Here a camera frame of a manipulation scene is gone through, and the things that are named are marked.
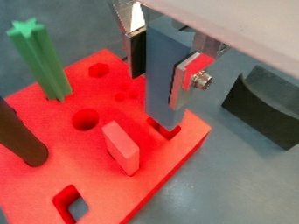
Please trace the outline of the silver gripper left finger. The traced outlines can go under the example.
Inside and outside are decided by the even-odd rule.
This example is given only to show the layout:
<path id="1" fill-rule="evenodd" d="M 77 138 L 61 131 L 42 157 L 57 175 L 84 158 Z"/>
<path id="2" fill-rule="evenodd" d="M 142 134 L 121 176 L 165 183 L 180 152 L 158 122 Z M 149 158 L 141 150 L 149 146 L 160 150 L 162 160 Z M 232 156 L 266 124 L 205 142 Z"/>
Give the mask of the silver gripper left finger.
<path id="1" fill-rule="evenodd" d="M 145 72 L 145 17 L 136 0 L 108 0 L 126 56 L 128 73 L 132 79 Z"/>

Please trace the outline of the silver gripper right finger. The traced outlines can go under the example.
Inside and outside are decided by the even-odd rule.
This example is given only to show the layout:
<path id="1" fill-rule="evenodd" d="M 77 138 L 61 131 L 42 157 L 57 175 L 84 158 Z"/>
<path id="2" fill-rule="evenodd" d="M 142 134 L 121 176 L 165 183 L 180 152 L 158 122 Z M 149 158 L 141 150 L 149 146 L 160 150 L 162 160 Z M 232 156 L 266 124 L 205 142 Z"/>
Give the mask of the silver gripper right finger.
<path id="1" fill-rule="evenodd" d="M 201 32 L 194 33 L 192 52 L 173 66 L 168 101 L 173 110 L 178 110 L 186 104 L 194 88 L 205 90 L 209 87 L 212 78 L 206 74 L 206 68 L 225 51 L 225 44 Z"/>

